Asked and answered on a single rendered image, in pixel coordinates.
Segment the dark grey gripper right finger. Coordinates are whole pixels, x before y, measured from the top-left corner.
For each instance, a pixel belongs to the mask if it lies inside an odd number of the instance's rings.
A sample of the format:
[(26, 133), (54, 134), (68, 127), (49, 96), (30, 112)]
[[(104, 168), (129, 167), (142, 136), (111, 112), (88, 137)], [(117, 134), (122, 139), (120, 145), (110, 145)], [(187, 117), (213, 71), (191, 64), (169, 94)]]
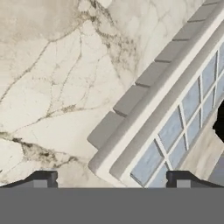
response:
[(167, 188), (221, 188), (221, 185), (199, 179), (189, 171), (168, 171), (166, 179)]

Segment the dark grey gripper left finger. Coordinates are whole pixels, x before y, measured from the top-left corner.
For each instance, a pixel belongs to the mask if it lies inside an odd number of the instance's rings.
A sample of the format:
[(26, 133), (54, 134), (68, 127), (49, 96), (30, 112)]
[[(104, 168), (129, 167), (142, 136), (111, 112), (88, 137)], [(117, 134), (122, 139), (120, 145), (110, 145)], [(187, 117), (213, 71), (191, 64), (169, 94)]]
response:
[(18, 180), (3, 188), (12, 187), (33, 187), (33, 188), (57, 188), (58, 187), (58, 172), (57, 171), (35, 171), (27, 178)]

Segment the white ice cube tray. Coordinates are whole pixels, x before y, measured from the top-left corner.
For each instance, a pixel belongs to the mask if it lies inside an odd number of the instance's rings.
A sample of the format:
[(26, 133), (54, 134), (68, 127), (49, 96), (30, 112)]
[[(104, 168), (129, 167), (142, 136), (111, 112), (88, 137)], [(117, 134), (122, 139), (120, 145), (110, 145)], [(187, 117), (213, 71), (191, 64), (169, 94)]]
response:
[(105, 115), (88, 136), (87, 140), (98, 149), (88, 168), (100, 179), (114, 186), (119, 183), (109, 174), (111, 166), (224, 21), (224, 0), (206, 0), (189, 20), (191, 24), (199, 21), (202, 24), (190, 38), (171, 41), (164, 49), (167, 57), (156, 57), (156, 65), (164, 65), (165, 69), (159, 75), (150, 75), (151, 84), (142, 85), (143, 94), (130, 112), (125, 115), (116, 109)]

